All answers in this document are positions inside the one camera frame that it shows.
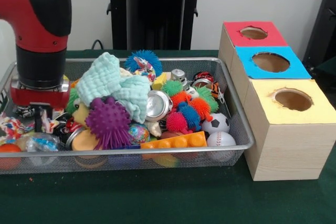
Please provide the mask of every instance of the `wire mesh basket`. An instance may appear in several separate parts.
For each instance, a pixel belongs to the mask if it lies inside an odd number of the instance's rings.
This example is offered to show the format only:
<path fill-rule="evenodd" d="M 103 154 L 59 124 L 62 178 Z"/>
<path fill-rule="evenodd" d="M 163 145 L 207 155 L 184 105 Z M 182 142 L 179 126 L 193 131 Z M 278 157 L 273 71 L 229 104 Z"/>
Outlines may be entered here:
<path fill-rule="evenodd" d="M 75 81 L 90 68 L 93 61 L 94 59 L 67 59 L 65 75 L 70 81 Z M 121 66 L 124 61 L 125 59 L 120 59 Z M 188 80 L 192 80 L 200 71 L 208 71 L 214 76 L 226 101 L 225 104 L 220 104 L 219 111 L 229 119 L 229 134 L 235 139 L 236 146 L 0 153 L 0 174 L 233 166 L 244 150 L 254 144 L 254 136 L 225 64 L 217 58 L 163 58 L 161 62 L 165 72 L 182 69 Z M 14 117 L 17 116 L 13 113 L 9 84 L 16 73 L 16 65 L 12 64 L 0 83 L 1 111 Z"/>

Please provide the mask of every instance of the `round hole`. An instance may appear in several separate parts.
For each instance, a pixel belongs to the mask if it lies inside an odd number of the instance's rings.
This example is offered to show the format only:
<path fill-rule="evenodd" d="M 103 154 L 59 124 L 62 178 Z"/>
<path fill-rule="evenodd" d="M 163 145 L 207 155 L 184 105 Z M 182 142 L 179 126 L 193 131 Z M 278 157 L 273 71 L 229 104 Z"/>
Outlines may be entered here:
<path fill-rule="evenodd" d="M 245 27 L 244 29 L 242 29 L 240 31 L 240 33 L 249 39 L 265 39 L 268 34 L 267 32 L 265 32 L 264 30 L 262 30 L 261 28 L 257 28 L 257 27 Z"/>
<path fill-rule="evenodd" d="M 276 94 L 275 100 L 290 110 L 305 111 L 312 106 L 311 98 L 296 89 L 286 89 Z"/>
<path fill-rule="evenodd" d="M 289 61 L 278 54 L 260 52 L 252 57 L 253 62 L 262 70 L 279 73 L 289 68 Z"/>

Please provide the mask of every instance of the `shape sorter box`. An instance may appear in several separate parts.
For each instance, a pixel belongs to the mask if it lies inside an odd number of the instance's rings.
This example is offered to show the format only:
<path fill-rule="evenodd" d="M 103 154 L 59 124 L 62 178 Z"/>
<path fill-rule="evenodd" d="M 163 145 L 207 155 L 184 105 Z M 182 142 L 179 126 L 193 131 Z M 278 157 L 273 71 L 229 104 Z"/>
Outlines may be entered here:
<path fill-rule="evenodd" d="M 253 180 L 317 179 L 336 139 L 336 111 L 314 80 L 251 80 L 244 110 L 256 143 Z"/>
<path fill-rule="evenodd" d="M 242 104 L 251 79 L 311 78 L 290 47 L 236 47 L 230 74 Z"/>
<path fill-rule="evenodd" d="M 224 22 L 218 58 L 231 72 L 236 47 L 285 47 L 288 46 L 272 22 Z"/>

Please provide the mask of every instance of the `yellow box lid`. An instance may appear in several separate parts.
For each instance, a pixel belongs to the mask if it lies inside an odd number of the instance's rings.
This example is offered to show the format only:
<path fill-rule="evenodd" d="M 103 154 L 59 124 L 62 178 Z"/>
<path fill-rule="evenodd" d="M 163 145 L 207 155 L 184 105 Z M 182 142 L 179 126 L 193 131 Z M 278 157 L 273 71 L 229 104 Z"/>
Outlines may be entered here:
<path fill-rule="evenodd" d="M 336 110 L 314 80 L 251 80 L 270 124 L 336 123 Z"/>

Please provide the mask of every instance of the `purple spiky ball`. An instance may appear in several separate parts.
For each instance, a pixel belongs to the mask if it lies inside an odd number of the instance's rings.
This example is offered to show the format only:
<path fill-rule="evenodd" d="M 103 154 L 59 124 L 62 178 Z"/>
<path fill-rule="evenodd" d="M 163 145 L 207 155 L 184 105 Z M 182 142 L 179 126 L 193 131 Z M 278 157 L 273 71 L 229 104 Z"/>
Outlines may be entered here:
<path fill-rule="evenodd" d="M 131 135 L 128 133 L 131 123 L 126 109 L 113 97 L 108 97 L 105 103 L 100 98 L 91 102 L 93 108 L 86 118 L 86 125 L 99 140 L 96 150 L 111 150 L 131 145 Z"/>

